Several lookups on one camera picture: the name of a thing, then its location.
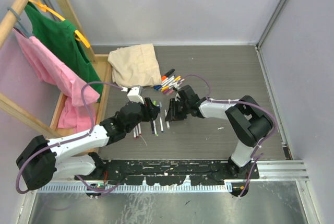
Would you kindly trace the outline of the grey end white marker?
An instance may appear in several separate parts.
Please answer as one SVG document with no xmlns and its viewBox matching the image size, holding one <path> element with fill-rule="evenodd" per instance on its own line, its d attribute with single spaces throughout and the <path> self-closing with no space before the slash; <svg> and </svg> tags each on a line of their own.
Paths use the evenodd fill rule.
<svg viewBox="0 0 334 224">
<path fill-rule="evenodd" d="M 169 123 L 169 121 L 166 120 L 166 117 L 168 115 L 168 112 L 167 112 L 166 109 L 164 110 L 164 114 L 165 114 L 165 122 L 166 122 L 167 129 L 170 129 L 170 123 Z"/>
</svg>

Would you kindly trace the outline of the blue end white marker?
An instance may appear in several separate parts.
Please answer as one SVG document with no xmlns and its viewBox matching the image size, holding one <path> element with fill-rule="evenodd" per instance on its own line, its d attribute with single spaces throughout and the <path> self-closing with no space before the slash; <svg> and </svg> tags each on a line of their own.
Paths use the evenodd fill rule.
<svg viewBox="0 0 334 224">
<path fill-rule="evenodd" d="M 160 123 L 160 130 L 163 133 L 164 132 L 164 127 L 163 127 L 162 117 L 159 117 L 159 123 Z"/>
</svg>

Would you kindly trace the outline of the dark purple clear pen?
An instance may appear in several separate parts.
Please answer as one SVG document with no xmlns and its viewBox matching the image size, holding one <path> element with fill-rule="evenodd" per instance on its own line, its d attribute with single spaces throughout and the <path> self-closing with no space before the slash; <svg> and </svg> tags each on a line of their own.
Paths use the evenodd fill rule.
<svg viewBox="0 0 334 224">
<path fill-rule="evenodd" d="M 153 121 L 150 121 L 150 126 L 151 126 L 151 132 L 152 132 L 152 134 L 154 134 L 154 125 L 153 125 Z"/>
</svg>

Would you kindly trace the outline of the green cap rainbow pen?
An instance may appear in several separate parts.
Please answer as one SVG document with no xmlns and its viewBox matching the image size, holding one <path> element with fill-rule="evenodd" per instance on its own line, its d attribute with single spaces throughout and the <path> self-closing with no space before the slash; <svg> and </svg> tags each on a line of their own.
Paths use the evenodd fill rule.
<svg viewBox="0 0 334 224">
<path fill-rule="evenodd" d="M 155 120 L 153 120 L 153 131 L 154 131 L 155 136 L 158 136 L 157 125 L 156 125 Z"/>
</svg>

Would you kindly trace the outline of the red cap white pen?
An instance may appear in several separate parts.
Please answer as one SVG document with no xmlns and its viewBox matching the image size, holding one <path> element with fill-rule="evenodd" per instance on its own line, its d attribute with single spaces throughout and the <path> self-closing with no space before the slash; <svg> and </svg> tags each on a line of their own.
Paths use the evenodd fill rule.
<svg viewBox="0 0 334 224">
<path fill-rule="evenodd" d="M 139 133 L 139 135 L 142 135 L 141 124 L 140 123 L 138 124 L 138 133 Z"/>
</svg>

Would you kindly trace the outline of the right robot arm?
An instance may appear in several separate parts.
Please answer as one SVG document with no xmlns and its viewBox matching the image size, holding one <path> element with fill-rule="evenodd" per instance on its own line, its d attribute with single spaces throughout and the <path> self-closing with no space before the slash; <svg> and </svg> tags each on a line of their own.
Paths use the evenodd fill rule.
<svg viewBox="0 0 334 224">
<path fill-rule="evenodd" d="M 177 91 L 175 98 L 170 99 L 165 121 L 181 121 L 188 115 L 230 122 L 238 138 L 236 148 L 228 159 L 228 171 L 235 179 L 241 179 L 247 173 L 247 166 L 257 149 L 277 128 L 276 118 L 251 96 L 237 100 L 200 98 L 191 86 L 186 85 Z"/>
</svg>

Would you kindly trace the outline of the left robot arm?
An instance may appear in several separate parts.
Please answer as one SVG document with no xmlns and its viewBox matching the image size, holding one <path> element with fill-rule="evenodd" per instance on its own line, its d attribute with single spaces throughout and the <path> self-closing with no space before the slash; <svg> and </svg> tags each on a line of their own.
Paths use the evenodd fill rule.
<svg viewBox="0 0 334 224">
<path fill-rule="evenodd" d="M 150 98 L 145 98 L 144 103 L 126 103 L 114 116 L 101 121 L 86 132 L 49 140 L 42 135 L 36 136 L 16 160 L 19 168 L 16 179 L 17 192 L 25 193 L 19 188 L 21 178 L 29 191 L 39 189 L 51 181 L 58 161 L 87 149 L 118 142 L 136 125 L 155 120 L 159 113 L 159 107 L 154 105 Z"/>
</svg>

